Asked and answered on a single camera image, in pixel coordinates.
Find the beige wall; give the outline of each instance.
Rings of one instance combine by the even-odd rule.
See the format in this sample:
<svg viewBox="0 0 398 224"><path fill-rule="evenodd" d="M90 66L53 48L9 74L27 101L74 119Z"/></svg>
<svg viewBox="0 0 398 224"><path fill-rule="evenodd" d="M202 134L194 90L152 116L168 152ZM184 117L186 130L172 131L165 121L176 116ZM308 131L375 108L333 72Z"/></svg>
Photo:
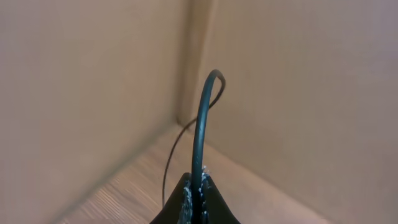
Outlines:
<svg viewBox="0 0 398 224"><path fill-rule="evenodd" d="M174 119L187 1L0 3L0 222L46 223Z"/></svg>
<svg viewBox="0 0 398 224"><path fill-rule="evenodd" d="M220 69L206 140L337 223L397 223L397 8L220 1L191 116Z"/></svg>

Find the white wall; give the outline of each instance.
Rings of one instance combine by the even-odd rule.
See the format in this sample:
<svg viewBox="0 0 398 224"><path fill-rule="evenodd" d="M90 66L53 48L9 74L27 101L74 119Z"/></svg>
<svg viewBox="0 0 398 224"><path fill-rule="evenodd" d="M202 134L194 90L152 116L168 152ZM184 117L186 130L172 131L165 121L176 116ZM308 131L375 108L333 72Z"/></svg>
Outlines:
<svg viewBox="0 0 398 224"><path fill-rule="evenodd" d="M0 2L0 222L47 223L172 122L187 1Z"/></svg>
<svg viewBox="0 0 398 224"><path fill-rule="evenodd" d="M206 140L337 223L397 223L397 8L221 0L191 117L220 69Z"/></svg>

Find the wooden panel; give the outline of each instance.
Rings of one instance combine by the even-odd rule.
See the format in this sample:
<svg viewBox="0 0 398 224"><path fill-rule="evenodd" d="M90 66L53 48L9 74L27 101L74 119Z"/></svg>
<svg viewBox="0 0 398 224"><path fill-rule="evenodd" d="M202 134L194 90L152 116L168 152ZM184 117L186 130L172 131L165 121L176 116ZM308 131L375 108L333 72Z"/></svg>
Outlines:
<svg viewBox="0 0 398 224"><path fill-rule="evenodd" d="M149 223L162 206L162 177L172 143L173 127L118 172L60 223ZM181 138L172 158L166 195L190 171L193 136ZM247 169L205 146L207 166L226 203L241 223L327 223Z"/></svg>

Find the blurred background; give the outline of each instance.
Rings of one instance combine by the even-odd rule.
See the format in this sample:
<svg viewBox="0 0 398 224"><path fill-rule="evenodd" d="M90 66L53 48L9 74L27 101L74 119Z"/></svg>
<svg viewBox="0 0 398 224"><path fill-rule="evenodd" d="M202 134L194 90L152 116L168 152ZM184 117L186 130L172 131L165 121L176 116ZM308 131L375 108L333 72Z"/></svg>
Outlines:
<svg viewBox="0 0 398 224"><path fill-rule="evenodd" d="M239 221L397 223L397 8L1 1L0 222L149 223L217 68L205 165Z"/></svg>

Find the wooden floor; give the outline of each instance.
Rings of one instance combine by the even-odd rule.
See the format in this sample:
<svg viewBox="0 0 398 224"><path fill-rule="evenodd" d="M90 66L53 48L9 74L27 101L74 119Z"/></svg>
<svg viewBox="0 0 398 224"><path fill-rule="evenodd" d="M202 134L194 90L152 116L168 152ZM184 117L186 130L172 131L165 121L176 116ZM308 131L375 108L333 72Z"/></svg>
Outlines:
<svg viewBox="0 0 398 224"><path fill-rule="evenodd" d="M170 128L151 147L108 180L60 223L149 223L162 208L162 177L180 127ZM166 195L190 172L193 136L185 134L172 158ZM247 169L205 146L203 165L241 223L327 223Z"/></svg>

